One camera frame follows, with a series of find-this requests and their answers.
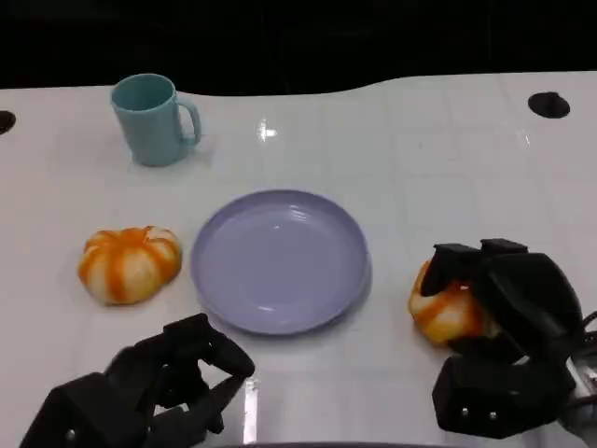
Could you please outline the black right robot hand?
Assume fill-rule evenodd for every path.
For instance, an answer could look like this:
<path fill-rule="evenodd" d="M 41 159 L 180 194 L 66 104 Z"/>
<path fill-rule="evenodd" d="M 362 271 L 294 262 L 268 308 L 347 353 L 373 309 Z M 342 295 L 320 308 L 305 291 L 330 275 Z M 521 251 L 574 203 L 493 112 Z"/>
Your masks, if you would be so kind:
<path fill-rule="evenodd" d="M 584 342 L 579 299 L 548 255 L 504 238 L 478 247 L 436 244 L 415 290 L 459 303 L 464 316 L 441 342 L 458 355 L 513 364 L 565 362 Z"/>

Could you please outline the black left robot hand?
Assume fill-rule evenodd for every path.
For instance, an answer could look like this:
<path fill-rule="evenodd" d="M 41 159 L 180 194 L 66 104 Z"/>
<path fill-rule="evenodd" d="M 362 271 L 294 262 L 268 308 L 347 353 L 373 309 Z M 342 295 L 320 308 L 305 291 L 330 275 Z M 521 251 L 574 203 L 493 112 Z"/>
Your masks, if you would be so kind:
<path fill-rule="evenodd" d="M 224 410 L 255 369 L 200 313 L 122 349 L 104 375 L 143 417 L 145 447 L 193 447 L 224 430 Z"/>

